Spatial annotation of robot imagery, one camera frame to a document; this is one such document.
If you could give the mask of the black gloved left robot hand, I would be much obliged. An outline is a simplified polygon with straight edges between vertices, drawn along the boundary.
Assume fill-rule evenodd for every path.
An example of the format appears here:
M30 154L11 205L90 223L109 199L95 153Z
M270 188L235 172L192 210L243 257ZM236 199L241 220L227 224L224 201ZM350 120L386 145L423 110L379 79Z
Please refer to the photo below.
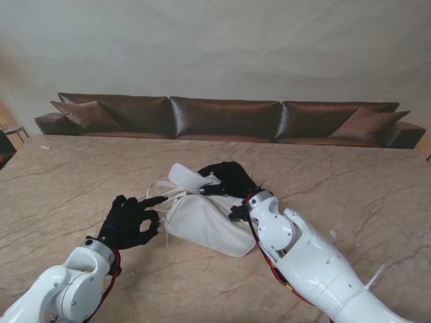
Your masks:
M158 212L149 210L166 201L166 196L156 196L138 201L135 197L118 195L102 224L97 239L117 250L126 250L147 244L158 235Z

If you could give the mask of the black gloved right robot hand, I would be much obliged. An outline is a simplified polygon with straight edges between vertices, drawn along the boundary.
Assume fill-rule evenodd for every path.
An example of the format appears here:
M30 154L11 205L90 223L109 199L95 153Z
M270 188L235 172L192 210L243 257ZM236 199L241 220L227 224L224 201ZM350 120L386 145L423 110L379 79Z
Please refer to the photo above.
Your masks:
M245 199L250 193L260 191L245 169L237 162L223 161L218 164L212 164L199 170L202 177L214 175L219 184L205 185L199 189L202 195L228 195L238 199Z

